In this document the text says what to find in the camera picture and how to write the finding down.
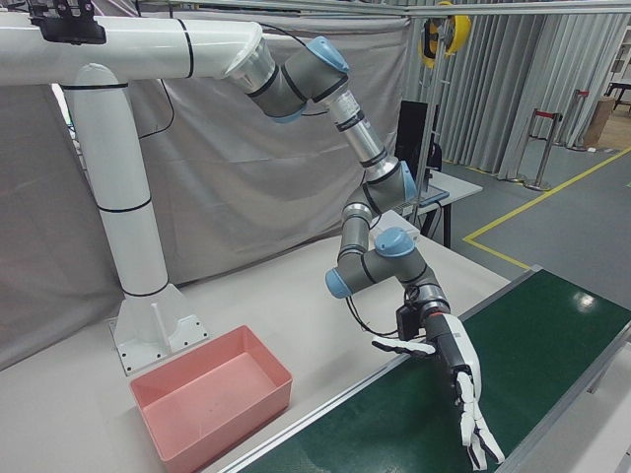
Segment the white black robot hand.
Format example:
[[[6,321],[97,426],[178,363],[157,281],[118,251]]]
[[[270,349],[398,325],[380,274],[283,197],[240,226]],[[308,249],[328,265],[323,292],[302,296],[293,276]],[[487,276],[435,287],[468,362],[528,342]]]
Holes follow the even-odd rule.
[[[436,356],[445,366],[454,388],[459,410],[460,436],[472,469],[487,469],[487,459],[500,464],[505,454],[489,429],[479,400],[482,393],[481,368],[475,348],[461,320],[449,313],[435,312],[420,322],[425,331],[423,342],[374,336],[372,345],[387,352],[416,357]]]

